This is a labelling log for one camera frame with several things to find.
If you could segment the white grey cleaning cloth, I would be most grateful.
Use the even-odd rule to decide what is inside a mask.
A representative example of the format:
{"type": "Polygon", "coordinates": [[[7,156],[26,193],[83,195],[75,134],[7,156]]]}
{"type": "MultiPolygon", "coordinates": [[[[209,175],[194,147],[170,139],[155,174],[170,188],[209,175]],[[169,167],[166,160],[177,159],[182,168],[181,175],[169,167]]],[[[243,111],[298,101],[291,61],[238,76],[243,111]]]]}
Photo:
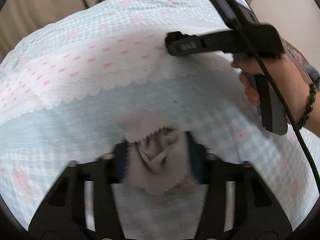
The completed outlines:
{"type": "Polygon", "coordinates": [[[192,187],[190,151],[185,131],[146,108],[116,116],[127,142],[122,183],[148,194],[164,194],[179,187],[192,187]]]}

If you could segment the blue checkered bed sheet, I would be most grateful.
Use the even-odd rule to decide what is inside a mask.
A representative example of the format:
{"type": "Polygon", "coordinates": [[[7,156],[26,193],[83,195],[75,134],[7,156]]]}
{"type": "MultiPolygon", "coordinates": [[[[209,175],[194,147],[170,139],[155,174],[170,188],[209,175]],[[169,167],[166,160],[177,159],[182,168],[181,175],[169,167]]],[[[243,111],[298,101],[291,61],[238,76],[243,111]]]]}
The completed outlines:
{"type": "MultiPolygon", "coordinates": [[[[292,231],[319,200],[319,139],[303,128],[317,85],[295,84],[290,51],[276,59],[288,74],[233,69],[232,54],[168,53],[179,31],[228,27],[209,0],[109,0],[24,38],[1,63],[1,197],[28,227],[70,161],[90,163],[126,142],[115,120],[132,109],[164,116],[225,162],[249,162],[285,211],[292,231]],[[244,72],[267,77],[287,133],[263,128],[260,96],[244,72]]],[[[164,194],[112,185],[125,239],[195,239],[207,186],[196,180],[164,194]]]]}

